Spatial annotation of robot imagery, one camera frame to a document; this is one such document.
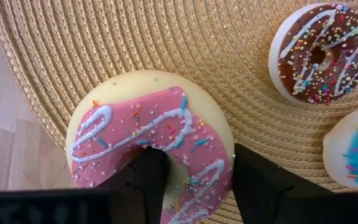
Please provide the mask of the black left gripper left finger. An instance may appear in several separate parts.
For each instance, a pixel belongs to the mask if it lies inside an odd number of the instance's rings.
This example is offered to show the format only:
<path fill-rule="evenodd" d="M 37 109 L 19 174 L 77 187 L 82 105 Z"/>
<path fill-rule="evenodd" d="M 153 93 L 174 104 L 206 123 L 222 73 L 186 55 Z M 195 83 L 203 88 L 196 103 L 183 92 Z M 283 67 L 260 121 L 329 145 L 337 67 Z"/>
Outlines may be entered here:
<path fill-rule="evenodd" d="M 0 223 L 159 223 L 170 162 L 147 147 L 90 189 L 0 191 Z"/>

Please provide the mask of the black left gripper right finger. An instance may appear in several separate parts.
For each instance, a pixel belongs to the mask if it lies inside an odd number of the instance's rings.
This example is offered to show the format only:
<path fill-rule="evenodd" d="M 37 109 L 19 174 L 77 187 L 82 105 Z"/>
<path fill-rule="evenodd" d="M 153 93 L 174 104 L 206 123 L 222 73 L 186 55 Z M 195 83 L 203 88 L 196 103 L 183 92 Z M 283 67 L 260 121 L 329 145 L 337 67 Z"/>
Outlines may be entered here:
<path fill-rule="evenodd" d="M 334 193 L 234 146 L 232 191 L 244 223 L 358 224 L 358 193 Z"/>

